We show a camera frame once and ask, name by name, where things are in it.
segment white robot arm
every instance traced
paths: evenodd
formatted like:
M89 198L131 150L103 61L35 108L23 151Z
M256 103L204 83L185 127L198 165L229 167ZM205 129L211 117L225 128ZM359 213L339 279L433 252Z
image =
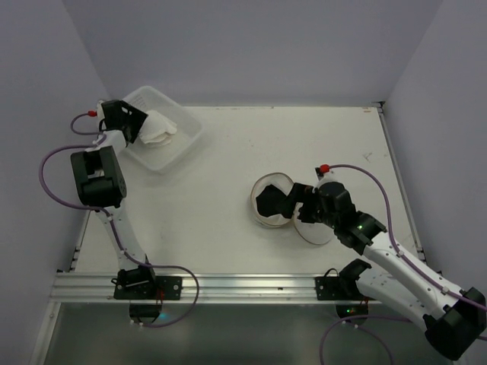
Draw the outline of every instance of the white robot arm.
M330 168L318 167L318 177L322 178ZM374 217L355 209L349 192L340 182L323 179L314 187L295 183L285 198L265 194L266 190L260 201L273 205L275 211L287 218L292 217L298 202L303 203L298 213L300 221L331 227L343 245L387 272L384 274L356 259L338 277L317 278L317 292L328 290L349 299L380 300L425 331L430 344L450 360L458 360L485 330L483 294L474 287L463 290L403 249L393 241L391 226L387 232ZM318 299L325 300L326 293L322 293L321 299L318 294Z

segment metal extrusion bar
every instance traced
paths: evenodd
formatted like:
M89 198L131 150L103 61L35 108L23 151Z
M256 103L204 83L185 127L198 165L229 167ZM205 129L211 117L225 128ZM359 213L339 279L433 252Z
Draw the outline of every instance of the metal extrusion bar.
M157 272L157 275L168 273ZM189 275L181 275L181 299L167 304L191 303L196 284ZM314 278L319 275L197 275L200 284L199 303L220 304L336 304L352 301L318 302ZM51 292L51 301L57 303L128 303L114 300L116 275L58 273ZM130 303L151 303L150 300Z

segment transparent plastic container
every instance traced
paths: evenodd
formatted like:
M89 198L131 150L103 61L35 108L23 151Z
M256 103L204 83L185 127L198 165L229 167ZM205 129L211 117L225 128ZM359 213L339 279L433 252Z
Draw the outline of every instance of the transparent plastic container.
M127 147L126 152L150 171L165 173L188 153L203 133L203 124L197 118L153 87L140 87L123 99L143 112L157 110L177 125L172 142L165 146L148 147L137 138Z

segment cable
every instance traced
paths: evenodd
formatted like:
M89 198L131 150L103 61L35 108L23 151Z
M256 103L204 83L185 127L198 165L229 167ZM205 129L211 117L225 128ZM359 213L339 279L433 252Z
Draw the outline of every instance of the cable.
M106 135L103 135L103 137L97 141L97 145L101 144L105 139L106 139ZM194 301L191 303L191 306L189 306L189 309L183 315L181 315L180 317L178 317L172 321L157 324L157 325L152 324L152 323L146 323L146 324L143 324L143 326L153 328L153 329L160 329L160 328L168 327L169 325L173 325L175 323L178 323L179 321L185 319L193 311L193 309L196 306L196 302L198 301L198 298L199 298L199 281L198 281L198 278L193 274L193 272L190 271L188 268L184 268L183 266L179 266L179 265L152 265L150 263L140 262L139 260L134 259L127 252L127 250L123 247L123 244L121 243L120 238L119 238L119 234L116 231L116 227L115 227L115 224L113 222L113 219L111 219L112 214L107 209L105 209L103 207L87 207L84 205L73 204L73 203L67 202L67 201L57 197L56 195L54 195L54 193L51 192L51 190L49 189L49 187L46 184L46 180L44 179L44 167L46 166L46 162L48 161L48 159L50 159L52 156L54 156L55 154L58 154L59 152L62 152L62 151L74 150L74 149L86 149L86 148L92 148L92 147L93 147L93 145L89 145L89 144L75 144L72 146L59 147L59 148L56 148L55 150L50 151L41 160L40 165L39 165L40 185L42 186L44 192L46 192L46 194L52 200L54 200L55 202L58 202L61 205L64 205L65 207L72 208L72 209L78 209L78 210L82 210L82 211L102 211L104 214L106 214L107 217L110 219L110 227L113 231L113 235L115 237L116 245L119 247L120 252L123 252L123 254L125 255L125 257L128 260L134 262L135 264L137 264L139 266L143 266L145 268L162 268L162 269L168 269L169 268L169 269L181 270L181 271L188 273L193 278L193 280L195 281L195 284L196 284L196 295L195 295Z
M343 318L337 319L330 327L328 327L326 329L325 333L323 333L323 336L321 337L321 340L320 340L320 363L321 363L321 365L325 365L325 358L323 356L323 349L324 349L326 337L329 335L329 333L332 331L332 329L334 329L340 323L343 323L343 322L350 320L350 319L368 319L368 318L387 319L387 320L395 321L395 322L407 322L407 323L410 322L408 319L405 319L403 317L379 316L379 315L375 315L375 314L367 314L367 315L364 314L364 315L358 315L358 316L349 316L349 317L346 317L344 319ZM372 331L367 330L366 328L362 328L361 326L358 326L357 328L361 329L364 332L367 332L369 335L376 338L380 342L380 344L382 344L382 346L384 346L384 348L386 349L387 354L389 355L390 363L394 364L392 352L390 351L390 349L387 347L386 343L383 340L381 340L377 335L375 335Z
M383 185L380 183L377 177L369 173L367 170L362 169L361 167L354 166L354 165L348 165L348 164L338 164L338 165L331 165L329 166L329 169L338 169L338 168L347 168L347 169L352 169L352 170L357 170L360 171L361 173L364 173L368 177L370 177L379 187L380 191L382 192L382 196L384 197L384 201L386 203L386 213L387 213L387 230L390 238L390 243L393 246L394 250L399 253L400 248L398 247L396 240L394 239L394 234L393 234L393 222L392 222L392 214L390 212L390 201L389 198L387 197L386 189L383 187ZM401 259L403 259L406 264L412 268L416 273L418 273L422 278L424 278L429 284L433 285L437 289L440 289L443 291L443 285L437 283L435 280L431 279L429 276L426 275L418 266L415 265L414 262L412 262L410 259L408 259L405 255L400 256ZM450 295L451 297L462 300L465 303L468 303L478 309L483 310L484 312L487 312L487 306L483 306L482 304L478 304L474 302L473 300L467 299L457 293L454 293L453 291L449 290L447 291L447 294Z
M91 116L91 117L97 116L97 112L95 112L94 110L90 110L87 113L82 113L82 114L76 116L75 118L73 118L73 120L71 121L71 124L69 125L69 128L73 131L73 133L76 133L77 135L99 135L100 133L98 133L98 132L80 132L80 131L75 129L76 121L83 116Z
M373 333L370 329L367 329L365 327L362 327L362 326L357 326L356 329L359 329L365 333L368 333L370 336L372 336L373 338L375 338L380 344L382 344L382 347L387 351L387 356L389 356L389 361L392 365L394 365L394 357L393 357L393 353L392 351L389 349L389 347L387 346L387 344L384 342L384 340L382 340L379 336L377 336L375 333Z

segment black mounting bracket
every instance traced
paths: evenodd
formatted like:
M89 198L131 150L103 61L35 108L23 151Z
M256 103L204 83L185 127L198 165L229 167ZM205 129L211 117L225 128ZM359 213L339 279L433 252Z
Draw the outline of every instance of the black mounting bracket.
M371 268L371 264L355 259L340 271L338 276L319 276L314 278L314 288L318 300L363 300L356 281L360 274Z
M123 287L116 285L113 299L117 300L156 300L160 289L164 293L164 300L179 300L181 290L183 289L183 279L180 276L156 276L154 281L154 290L145 292L128 291Z

